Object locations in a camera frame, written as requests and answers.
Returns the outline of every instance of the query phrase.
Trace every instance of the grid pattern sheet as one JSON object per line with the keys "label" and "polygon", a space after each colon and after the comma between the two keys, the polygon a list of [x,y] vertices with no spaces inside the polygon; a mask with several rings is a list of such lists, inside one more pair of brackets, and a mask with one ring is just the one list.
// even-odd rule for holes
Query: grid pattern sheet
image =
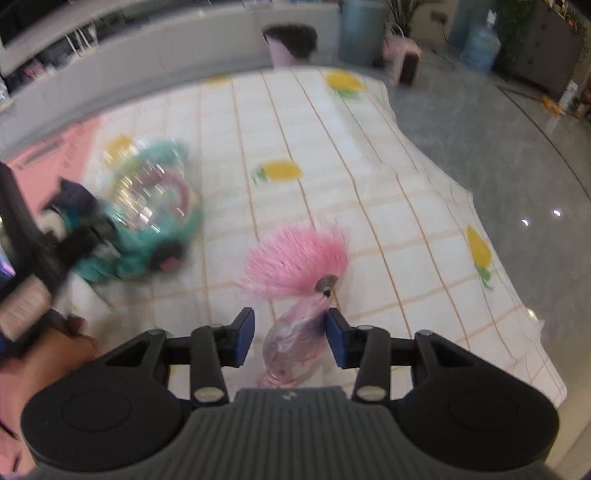
{"label": "grid pattern sheet", "polygon": [[[329,70],[266,70],[161,92],[105,112],[85,175],[106,184],[100,155],[118,134],[150,142],[183,140],[195,162],[204,224],[179,271],[111,283],[100,292],[120,313],[118,342],[158,326],[188,335],[229,323],[243,306],[256,311],[255,340],[244,367],[225,371],[232,393],[262,374],[262,340],[293,300],[245,297],[235,285],[257,242],[288,223],[337,222],[349,232],[349,268],[336,304],[353,325],[372,324],[410,338],[430,329],[541,390],[556,406],[566,388],[540,343],[541,325],[521,303],[492,251],[491,289],[472,259],[466,231],[490,240],[472,195],[439,170],[399,130],[383,83],[356,76],[359,98],[328,87]],[[303,175],[255,183],[266,161],[291,159]],[[307,386],[351,391],[355,371],[327,352]],[[188,370],[171,389],[188,397]],[[411,388],[410,370],[392,368],[392,396]]]}

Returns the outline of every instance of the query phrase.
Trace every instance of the metal screw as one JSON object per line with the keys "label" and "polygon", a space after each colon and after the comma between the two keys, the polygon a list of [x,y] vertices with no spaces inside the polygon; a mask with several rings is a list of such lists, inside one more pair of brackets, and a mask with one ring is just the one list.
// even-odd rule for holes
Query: metal screw
{"label": "metal screw", "polygon": [[195,390],[193,396],[201,403],[213,403],[223,398],[223,391],[218,387],[202,387]]}
{"label": "metal screw", "polygon": [[386,396],[386,391],[377,385],[366,385],[357,390],[357,396],[365,401],[381,401]]}

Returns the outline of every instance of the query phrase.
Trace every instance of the trash can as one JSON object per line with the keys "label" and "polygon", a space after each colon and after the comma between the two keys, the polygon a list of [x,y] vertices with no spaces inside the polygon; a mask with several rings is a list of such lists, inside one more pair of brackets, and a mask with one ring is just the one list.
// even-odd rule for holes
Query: trash can
{"label": "trash can", "polygon": [[339,58],[354,65],[372,66],[381,55],[387,15],[384,0],[345,0]]}
{"label": "trash can", "polygon": [[269,45],[275,68],[306,64],[317,48],[318,35],[310,25],[269,25],[262,34]]}

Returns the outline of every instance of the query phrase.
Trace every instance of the teal toy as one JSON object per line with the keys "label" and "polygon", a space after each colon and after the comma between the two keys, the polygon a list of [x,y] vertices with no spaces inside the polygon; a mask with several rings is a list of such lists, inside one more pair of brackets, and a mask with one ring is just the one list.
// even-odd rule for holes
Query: teal toy
{"label": "teal toy", "polygon": [[[141,150],[116,172],[99,211],[118,236],[76,265],[89,282],[131,278],[174,268],[197,232],[202,211],[189,186],[188,149],[171,140]],[[63,217],[70,228],[77,215]]]}

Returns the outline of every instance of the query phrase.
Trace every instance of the blue gripper pad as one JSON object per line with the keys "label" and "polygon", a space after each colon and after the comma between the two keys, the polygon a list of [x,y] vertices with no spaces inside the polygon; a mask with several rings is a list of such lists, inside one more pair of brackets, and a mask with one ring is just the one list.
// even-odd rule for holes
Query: blue gripper pad
{"label": "blue gripper pad", "polygon": [[244,308],[234,320],[233,325],[238,324],[238,341],[234,355],[237,366],[244,364],[248,349],[251,347],[252,339],[255,336],[255,312],[252,308]]}
{"label": "blue gripper pad", "polygon": [[326,325],[326,339],[329,341],[336,364],[341,368],[347,368],[347,349],[345,342],[345,329],[349,324],[337,309],[328,309],[324,315]]}

